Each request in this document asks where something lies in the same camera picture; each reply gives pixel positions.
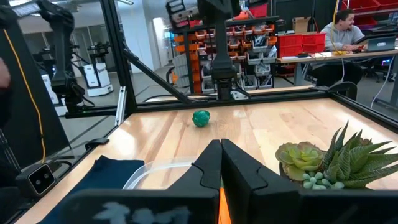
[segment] green ball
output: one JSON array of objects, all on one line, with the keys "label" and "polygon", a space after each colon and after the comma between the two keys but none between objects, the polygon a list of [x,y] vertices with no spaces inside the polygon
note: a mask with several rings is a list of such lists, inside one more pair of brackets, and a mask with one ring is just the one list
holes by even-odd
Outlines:
[{"label": "green ball", "polygon": [[206,126],[209,123],[209,120],[210,120],[209,111],[198,110],[193,113],[192,121],[199,128]]}]

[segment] floor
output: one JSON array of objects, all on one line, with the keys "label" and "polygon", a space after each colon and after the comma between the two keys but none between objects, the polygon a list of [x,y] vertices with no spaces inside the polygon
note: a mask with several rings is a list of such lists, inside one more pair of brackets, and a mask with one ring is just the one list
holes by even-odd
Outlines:
[{"label": "floor", "polygon": [[[158,75],[165,79],[165,74],[169,67],[161,68],[156,71]],[[94,102],[96,106],[116,105],[118,102],[118,90],[119,81],[116,74],[110,75],[111,83],[113,84],[114,91],[106,96],[91,97],[89,100]],[[79,84],[85,87],[83,79],[79,80]],[[137,102],[143,102],[145,99],[151,96],[157,95],[168,95],[168,93],[154,81],[152,81],[147,75],[143,73],[132,74],[132,84],[134,87],[134,93]],[[373,96],[380,90],[381,83],[376,83],[376,80],[370,78],[363,78],[358,85],[358,99],[357,101],[370,106]],[[391,97],[393,83],[387,82],[383,91],[379,95],[380,98],[389,100]],[[292,86],[289,82],[276,78],[275,87],[289,87]],[[187,93],[188,88],[179,88],[181,92]],[[398,120],[398,111],[394,111],[383,107],[379,104],[374,104],[373,108],[383,114],[386,114],[396,120]],[[70,141],[72,150],[69,148],[62,150],[60,153],[63,156],[74,156],[75,158],[80,157],[85,152],[85,143],[96,138],[102,138],[110,129],[114,127],[114,116],[100,116],[93,118],[76,118],[76,119],[65,119],[60,118],[63,128]]]}]

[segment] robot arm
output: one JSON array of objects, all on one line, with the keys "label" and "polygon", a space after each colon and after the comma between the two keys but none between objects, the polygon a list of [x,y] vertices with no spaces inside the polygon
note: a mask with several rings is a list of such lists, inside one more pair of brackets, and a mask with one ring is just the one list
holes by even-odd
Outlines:
[{"label": "robot arm", "polygon": [[57,72],[52,78],[52,90],[58,97],[65,98],[68,110],[76,110],[76,105],[82,102],[84,89],[77,85],[70,62],[70,36],[75,28],[73,15],[48,0],[33,0],[13,7],[0,6],[0,28],[6,29],[10,23],[33,14],[40,14],[54,33]]}]

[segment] shelf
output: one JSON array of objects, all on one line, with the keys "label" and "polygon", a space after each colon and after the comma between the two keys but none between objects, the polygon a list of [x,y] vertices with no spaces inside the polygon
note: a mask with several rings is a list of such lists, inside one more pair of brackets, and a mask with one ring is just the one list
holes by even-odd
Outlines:
[{"label": "shelf", "polygon": [[376,14],[382,14],[382,13],[387,13],[387,12],[398,12],[398,8],[397,9],[371,11],[371,12],[360,12],[360,13],[356,13],[355,16],[376,15]]},{"label": "shelf", "polygon": [[[269,17],[264,17],[264,18],[257,18],[257,19],[246,19],[243,21],[226,21],[226,26],[242,26],[242,25],[255,25],[255,24],[261,24],[265,22],[276,22],[279,19],[279,16],[269,16]],[[200,26],[195,26],[190,29],[182,29],[182,30],[172,30],[174,34],[181,34],[183,32],[196,32],[198,30],[205,30],[205,29],[214,29],[214,25],[200,25]]]}]

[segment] cardboard box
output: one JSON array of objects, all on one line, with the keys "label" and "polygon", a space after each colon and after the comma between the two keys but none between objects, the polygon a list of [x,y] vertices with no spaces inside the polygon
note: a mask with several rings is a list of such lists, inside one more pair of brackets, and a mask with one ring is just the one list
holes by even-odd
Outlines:
[{"label": "cardboard box", "polygon": [[308,32],[308,22],[311,17],[296,17],[293,18],[293,30],[296,34],[302,34]]}]

